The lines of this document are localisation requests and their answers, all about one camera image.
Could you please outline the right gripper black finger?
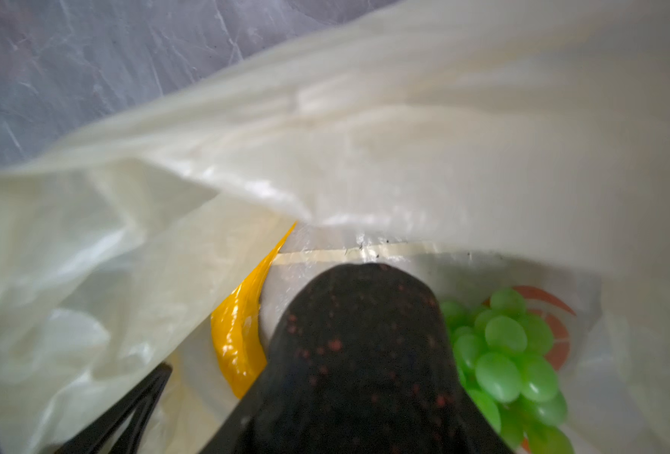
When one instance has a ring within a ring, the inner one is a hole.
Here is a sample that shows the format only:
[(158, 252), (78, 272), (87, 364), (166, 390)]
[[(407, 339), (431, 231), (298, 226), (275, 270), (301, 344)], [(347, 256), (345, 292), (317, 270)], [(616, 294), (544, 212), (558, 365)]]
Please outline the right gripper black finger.
[(141, 440), (154, 414), (159, 399), (171, 377), (172, 367), (160, 363), (121, 400), (83, 429), (68, 442), (59, 446), (57, 454), (102, 453), (106, 443), (119, 429), (123, 432), (110, 448), (110, 453), (137, 453)]

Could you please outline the dark brown avocado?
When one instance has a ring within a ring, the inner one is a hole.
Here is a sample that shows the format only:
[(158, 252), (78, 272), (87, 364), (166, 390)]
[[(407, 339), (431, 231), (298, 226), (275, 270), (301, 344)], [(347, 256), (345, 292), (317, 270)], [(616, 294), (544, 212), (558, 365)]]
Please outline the dark brown avocado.
[(459, 382), (431, 289), (380, 263), (312, 279), (208, 453), (504, 453)]

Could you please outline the cream plastic bag orange print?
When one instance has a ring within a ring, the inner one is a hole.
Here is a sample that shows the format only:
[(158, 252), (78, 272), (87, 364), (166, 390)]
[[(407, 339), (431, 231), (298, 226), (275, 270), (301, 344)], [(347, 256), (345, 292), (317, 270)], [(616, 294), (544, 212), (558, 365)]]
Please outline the cream plastic bag orange print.
[(0, 452), (160, 363), (145, 453), (235, 405), (206, 320), (280, 238), (571, 309), (580, 453), (670, 453), (670, 1), (0, 1)]

